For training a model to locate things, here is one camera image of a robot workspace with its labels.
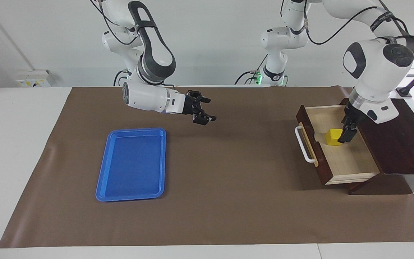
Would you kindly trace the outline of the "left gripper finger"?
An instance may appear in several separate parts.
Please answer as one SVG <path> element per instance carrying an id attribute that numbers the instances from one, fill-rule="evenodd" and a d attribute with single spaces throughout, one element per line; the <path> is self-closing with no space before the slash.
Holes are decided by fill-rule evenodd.
<path id="1" fill-rule="evenodd" d="M 339 143 L 351 142 L 358 132 L 357 124 L 354 122 L 345 122 L 343 124 L 342 133 L 338 139 Z"/>

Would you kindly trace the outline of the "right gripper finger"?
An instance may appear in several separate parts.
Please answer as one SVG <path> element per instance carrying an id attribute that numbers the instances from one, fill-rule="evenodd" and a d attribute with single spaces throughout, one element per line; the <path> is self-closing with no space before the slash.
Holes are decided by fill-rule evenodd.
<path id="1" fill-rule="evenodd" d="M 199 103 L 210 103 L 211 99 L 205 97 L 202 95 L 200 91 L 193 91 L 193 103 L 199 104 Z"/>
<path id="2" fill-rule="evenodd" d="M 209 116 L 203 109 L 193 110 L 193 123 L 199 125 L 207 125 L 210 121 L 215 121 L 216 116 Z"/>

